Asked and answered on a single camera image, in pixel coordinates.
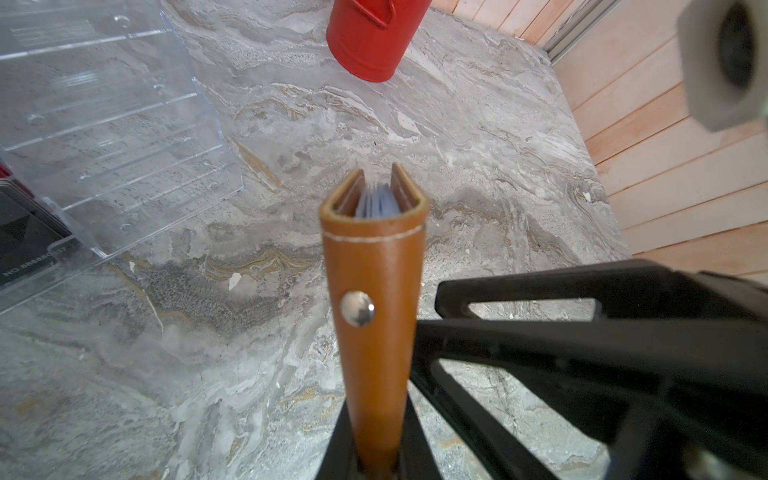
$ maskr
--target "gray marble countertop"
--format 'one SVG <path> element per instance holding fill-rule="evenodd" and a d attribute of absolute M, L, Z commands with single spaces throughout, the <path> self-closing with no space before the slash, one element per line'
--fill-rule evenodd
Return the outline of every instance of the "gray marble countertop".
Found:
<path fill-rule="evenodd" d="M 627 257 L 540 50 L 430 11 L 395 77 L 370 84 L 330 54 L 330 6 L 163 4 L 245 190 L 0 317 L 8 478 L 313 478 L 344 396 L 316 209 L 354 167 L 384 180 L 402 163 L 432 199 L 421 317 L 441 280 Z M 449 369 L 558 476 L 605 468 L 604 446 L 513 378 Z M 414 396 L 445 478 L 487 478 Z"/>

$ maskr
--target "red object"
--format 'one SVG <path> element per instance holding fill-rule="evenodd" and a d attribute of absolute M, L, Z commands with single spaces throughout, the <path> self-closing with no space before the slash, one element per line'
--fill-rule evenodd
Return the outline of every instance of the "red object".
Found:
<path fill-rule="evenodd" d="M 326 38 L 336 60 L 367 81 L 395 74 L 430 0 L 335 0 Z"/>

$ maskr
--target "card holder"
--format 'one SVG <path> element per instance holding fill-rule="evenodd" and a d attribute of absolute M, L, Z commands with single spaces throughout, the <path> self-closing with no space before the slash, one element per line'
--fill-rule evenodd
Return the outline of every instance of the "card holder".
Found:
<path fill-rule="evenodd" d="M 355 447 L 367 478 L 391 478 L 402 434 L 429 199 L 398 164 L 401 214 L 355 218 L 366 179 L 350 173 L 319 209 L 333 322 Z"/>

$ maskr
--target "wooden wall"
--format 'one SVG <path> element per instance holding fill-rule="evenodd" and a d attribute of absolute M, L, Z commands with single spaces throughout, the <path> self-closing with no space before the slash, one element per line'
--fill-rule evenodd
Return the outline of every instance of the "wooden wall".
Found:
<path fill-rule="evenodd" d="M 432 7 L 543 46 L 586 0 L 432 0 Z"/>
<path fill-rule="evenodd" d="M 622 0 L 554 69 L 631 252 L 768 283 L 768 135 L 762 122 L 713 134 L 688 115 L 675 28 L 687 3 Z"/>

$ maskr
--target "clear plastic organizer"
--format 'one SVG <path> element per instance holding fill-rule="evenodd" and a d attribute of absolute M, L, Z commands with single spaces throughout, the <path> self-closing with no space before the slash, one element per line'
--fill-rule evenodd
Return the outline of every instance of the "clear plastic organizer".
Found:
<path fill-rule="evenodd" d="M 191 72 L 155 0 L 0 0 L 3 181 L 67 233 L 0 312 L 242 189 Z"/>

